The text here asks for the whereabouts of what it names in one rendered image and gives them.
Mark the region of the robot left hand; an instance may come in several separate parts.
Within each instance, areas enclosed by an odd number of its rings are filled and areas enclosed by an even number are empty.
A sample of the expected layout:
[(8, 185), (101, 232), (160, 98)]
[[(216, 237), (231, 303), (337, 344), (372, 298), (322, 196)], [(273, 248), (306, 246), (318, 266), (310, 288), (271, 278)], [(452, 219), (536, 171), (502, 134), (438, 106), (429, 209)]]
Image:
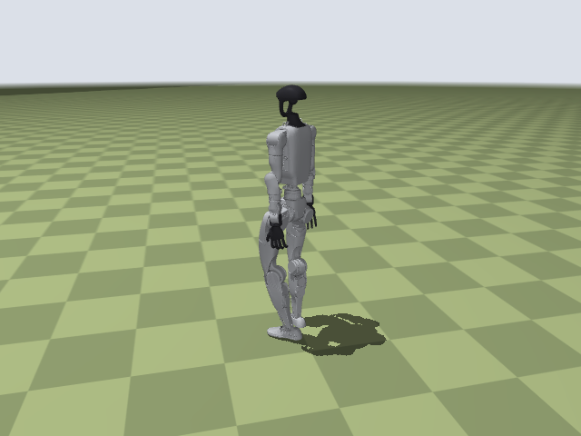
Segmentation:
[[(286, 243), (284, 241), (284, 234), (283, 234), (283, 231), (281, 229), (281, 225), (282, 225), (282, 219), (281, 219), (281, 214), (279, 214), (279, 223), (271, 223), (271, 221), (270, 221), (271, 228), (269, 229), (269, 233), (267, 234), (267, 237), (266, 237), (267, 242), (271, 238), (271, 247), (273, 249), (276, 248), (277, 250), (284, 249), (284, 247), (288, 248), (288, 245), (286, 245)], [(281, 245), (281, 242), (282, 242), (283, 247)], [(275, 246), (274, 246), (274, 244), (275, 244)], [(278, 246), (278, 244), (280, 247)]]

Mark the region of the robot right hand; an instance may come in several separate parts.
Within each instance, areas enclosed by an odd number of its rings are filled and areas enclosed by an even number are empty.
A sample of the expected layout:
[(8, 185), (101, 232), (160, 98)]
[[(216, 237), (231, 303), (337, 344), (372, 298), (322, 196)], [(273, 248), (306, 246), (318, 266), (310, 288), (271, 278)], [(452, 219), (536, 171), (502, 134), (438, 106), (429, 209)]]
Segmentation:
[[(304, 195), (303, 195), (302, 197), (304, 197)], [(308, 206), (309, 206), (309, 207), (310, 207), (310, 208), (313, 210), (313, 212), (314, 212), (314, 214), (313, 214), (313, 218), (314, 218), (315, 227), (317, 227), (317, 220), (316, 220), (316, 215), (315, 215), (316, 213), (315, 213), (315, 209), (314, 209), (314, 207), (312, 206), (313, 204), (314, 204), (314, 201), (313, 201), (313, 195), (312, 195), (312, 203), (307, 203), (307, 205), (308, 205)], [(310, 226), (311, 226), (311, 229), (312, 229), (312, 228), (313, 228), (313, 222), (312, 222), (312, 219), (310, 220)], [(309, 230), (309, 223), (307, 223), (307, 229)]]

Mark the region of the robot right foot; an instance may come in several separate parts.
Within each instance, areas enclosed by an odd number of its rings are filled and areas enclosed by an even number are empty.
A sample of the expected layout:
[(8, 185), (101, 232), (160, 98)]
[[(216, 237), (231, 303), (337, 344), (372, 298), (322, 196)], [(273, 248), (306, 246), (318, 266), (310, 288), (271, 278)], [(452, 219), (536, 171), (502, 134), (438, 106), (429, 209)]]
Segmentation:
[[(291, 315), (292, 315), (292, 313), (291, 313)], [(306, 322), (305, 322), (305, 320), (304, 320), (303, 317), (300, 317), (298, 315), (298, 318), (297, 319), (293, 318), (292, 316), (291, 316), (291, 318), (292, 318), (292, 321), (293, 321), (293, 325), (295, 325), (296, 327), (298, 327), (298, 328), (304, 328), (306, 326)]]

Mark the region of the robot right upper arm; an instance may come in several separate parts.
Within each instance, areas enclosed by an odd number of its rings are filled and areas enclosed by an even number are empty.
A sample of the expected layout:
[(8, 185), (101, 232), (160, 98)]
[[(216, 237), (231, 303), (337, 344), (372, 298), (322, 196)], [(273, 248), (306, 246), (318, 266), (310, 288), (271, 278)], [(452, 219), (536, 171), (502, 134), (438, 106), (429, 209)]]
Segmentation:
[(310, 125), (310, 129), (312, 131), (312, 149), (311, 149), (311, 167), (310, 167), (310, 172), (314, 169), (315, 163), (314, 163), (314, 158), (315, 158), (315, 137), (316, 137), (316, 128), (313, 125)]

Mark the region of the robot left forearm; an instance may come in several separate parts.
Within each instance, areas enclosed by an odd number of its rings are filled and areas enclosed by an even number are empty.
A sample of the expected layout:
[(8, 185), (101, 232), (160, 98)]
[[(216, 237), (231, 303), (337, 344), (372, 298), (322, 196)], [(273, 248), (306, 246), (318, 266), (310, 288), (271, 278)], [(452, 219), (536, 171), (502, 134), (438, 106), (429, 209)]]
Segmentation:
[(276, 176), (273, 173), (268, 173), (265, 176), (265, 183), (269, 195), (269, 212), (271, 223), (279, 223), (279, 214), (281, 214), (281, 194)]

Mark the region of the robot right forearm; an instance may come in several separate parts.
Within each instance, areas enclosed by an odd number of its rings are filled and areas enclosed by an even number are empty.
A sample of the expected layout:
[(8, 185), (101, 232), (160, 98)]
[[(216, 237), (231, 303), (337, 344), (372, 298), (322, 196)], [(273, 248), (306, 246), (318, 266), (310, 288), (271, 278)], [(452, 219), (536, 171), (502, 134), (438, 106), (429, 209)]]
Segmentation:
[(302, 193), (304, 194), (307, 203), (312, 203), (313, 179), (315, 179), (315, 166), (314, 169), (309, 174), (308, 181), (302, 184), (303, 185)]

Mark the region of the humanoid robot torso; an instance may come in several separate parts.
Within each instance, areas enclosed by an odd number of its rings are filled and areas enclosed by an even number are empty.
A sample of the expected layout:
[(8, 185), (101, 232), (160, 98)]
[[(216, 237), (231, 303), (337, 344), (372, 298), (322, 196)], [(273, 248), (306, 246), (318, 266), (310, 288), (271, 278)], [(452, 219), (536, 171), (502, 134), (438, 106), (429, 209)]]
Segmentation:
[[(300, 118), (302, 121), (302, 119)], [(285, 123), (285, 124), (284, 124)], [(277, 130), (286, 130), (286, 145), (282, 156), (282, 186), (284, 196), (281, 197), (281, 206), (290, 213), (289, 222), (296, 222), (306, 213), (306, 198), (301, 197), (299, 184), (309, 179), (311, 167), (312, 131), (304, 123), (303, 127), (289, 126), (289, 121), (283, 122)]]

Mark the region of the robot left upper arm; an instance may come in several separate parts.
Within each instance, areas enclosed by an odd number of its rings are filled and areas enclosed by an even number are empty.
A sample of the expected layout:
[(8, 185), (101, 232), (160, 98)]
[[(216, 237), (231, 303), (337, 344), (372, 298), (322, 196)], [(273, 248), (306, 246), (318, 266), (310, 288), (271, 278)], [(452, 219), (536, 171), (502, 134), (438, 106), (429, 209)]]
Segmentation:
[(282, 178), (282, 156), (283, 147), (287, 142), (286, 132), (286, 130), (271, 132), (267, 135), (266, 139), (266, 144), (269, 150), (269, 164), (271, 166), (270, 173), (273, 173), (276, 176), (278, 184), (280, 184)]

